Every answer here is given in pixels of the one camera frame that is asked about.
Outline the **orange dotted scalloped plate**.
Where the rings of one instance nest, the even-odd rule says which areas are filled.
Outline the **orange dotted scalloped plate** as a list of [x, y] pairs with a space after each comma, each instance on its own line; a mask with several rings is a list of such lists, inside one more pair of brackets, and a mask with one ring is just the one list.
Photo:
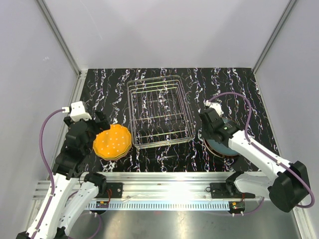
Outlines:
[[107, 148], [125, 150], [132, 147], [132, 136], [128, 128], [120, 124], [111, 124], [110, 129], [99, 133], [93, 142], [93, 150], [97, 156]]

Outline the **dark brown round plate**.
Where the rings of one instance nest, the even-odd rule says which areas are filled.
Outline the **dark brown round plate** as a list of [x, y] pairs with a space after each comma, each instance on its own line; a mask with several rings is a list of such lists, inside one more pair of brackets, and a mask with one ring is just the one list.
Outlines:
[[239, 153], [231, 149], [228, 144], [233, 134], [242, 129], [238, 124], [227, 118], [204, 117], [201, 121], [205, 146], [213, 155], [221, 158], [238, 157]]

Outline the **metal wire dish rack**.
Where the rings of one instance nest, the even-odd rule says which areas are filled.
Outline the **metal wire dish rack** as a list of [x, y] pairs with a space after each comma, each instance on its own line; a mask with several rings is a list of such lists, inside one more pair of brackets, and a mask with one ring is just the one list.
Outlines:
[[128, 81], [127, 94], [136, 148], [180, 144], [195, 138], [194, 120], [180, 76]]

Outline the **blue round plate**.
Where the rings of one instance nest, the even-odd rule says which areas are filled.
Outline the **blue round plate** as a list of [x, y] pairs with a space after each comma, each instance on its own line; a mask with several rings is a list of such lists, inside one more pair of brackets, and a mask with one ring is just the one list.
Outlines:
[[226, 147], [222, 143], [218, 143], [214, 141], [213, 139], [209, 139], [209, 133], [207, 128], [208, 118], [204, 115], [200, 116], [202, 121], [202, 138], [204, 139], [206, 146], [210, 149], [212, 154], [218, 156], [218, 157], [238, 157], [239, 153], [235, 150], [232, 150], [231, 148]]

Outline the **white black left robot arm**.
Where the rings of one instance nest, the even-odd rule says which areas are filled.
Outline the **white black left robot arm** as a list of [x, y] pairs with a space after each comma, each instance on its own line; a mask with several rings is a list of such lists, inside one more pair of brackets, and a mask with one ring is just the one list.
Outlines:
[[66, 239], [72, 227], [94, 198], [107, 193], [106, 177], [100, 173], [88, 173], [71, 201], [71, 191], [84, 172], [84, 160], [93, 151], [96, 136], [110, 129], [106, 116], [95, 112], [96, 119], [85, 116], [64, 118], [68, 131], [55, 159], [49, 168], [50, 186], [41, 208], [31, 224], [18, 239]]

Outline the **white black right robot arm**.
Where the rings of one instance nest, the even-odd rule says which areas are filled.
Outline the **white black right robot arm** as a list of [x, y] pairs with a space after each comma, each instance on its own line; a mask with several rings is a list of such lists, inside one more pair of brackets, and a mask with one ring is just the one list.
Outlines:
[[243, 127], [221, 117], [213, 108], [199, 115], [203, 138], [214, 149], [225, 147], [245, 157], [263, 172], [263, 176], [234, 173], [227, 179], [226, 193], [237, 198], [242, 193], [268, 198], [281, 211], [290, 212], [300, 206], [306, 196], [312, 196], [306, 166], [274, 154], [252, 139]]

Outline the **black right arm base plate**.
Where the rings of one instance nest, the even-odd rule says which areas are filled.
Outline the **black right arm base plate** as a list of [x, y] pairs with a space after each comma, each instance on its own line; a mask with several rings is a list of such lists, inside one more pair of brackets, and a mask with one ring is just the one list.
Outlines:
[[212, 199], [254, 199], [256, 196], [251, 193], [241, 193], [233, 184], [210, 183], [208, 192]]

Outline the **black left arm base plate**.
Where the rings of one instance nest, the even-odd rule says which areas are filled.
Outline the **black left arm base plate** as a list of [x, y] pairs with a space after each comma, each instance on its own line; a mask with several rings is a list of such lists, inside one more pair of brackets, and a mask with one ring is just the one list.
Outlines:
[[115, 198], [115, 199], [120, 199], [122, 198], [122, 194], [123, 194], [123, 183], [121, 182], [111, 182], [111, 183], [107, 183], [107, 188], [106, 191], [97, 196], [97, 198], [108, 198], [109, 196], [111, 196], [111, 199]]

